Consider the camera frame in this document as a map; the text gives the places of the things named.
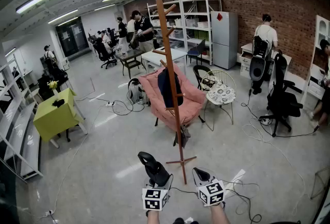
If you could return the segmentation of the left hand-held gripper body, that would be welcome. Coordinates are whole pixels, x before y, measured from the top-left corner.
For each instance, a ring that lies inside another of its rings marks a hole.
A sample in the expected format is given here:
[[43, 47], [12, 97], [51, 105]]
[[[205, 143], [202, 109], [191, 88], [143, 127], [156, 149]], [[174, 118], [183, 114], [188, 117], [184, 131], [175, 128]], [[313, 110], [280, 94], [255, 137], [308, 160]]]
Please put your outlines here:
[[153, 188], [142, 189], [142, 204], [144, 210], [162, 211], [170, 198], [167, 183], [165, 186], [155, 185]]

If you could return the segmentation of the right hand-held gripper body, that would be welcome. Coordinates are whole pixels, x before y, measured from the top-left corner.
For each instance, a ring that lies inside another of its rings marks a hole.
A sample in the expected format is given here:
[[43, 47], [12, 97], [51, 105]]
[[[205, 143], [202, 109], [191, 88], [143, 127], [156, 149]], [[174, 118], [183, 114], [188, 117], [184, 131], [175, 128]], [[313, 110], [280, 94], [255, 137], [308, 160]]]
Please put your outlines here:
[[224, 201], [225, 188], [222, 180], [219, 183], [210, 185], [197, 185], [197, 197], [202, 201], [204, 206], [214, 206]]

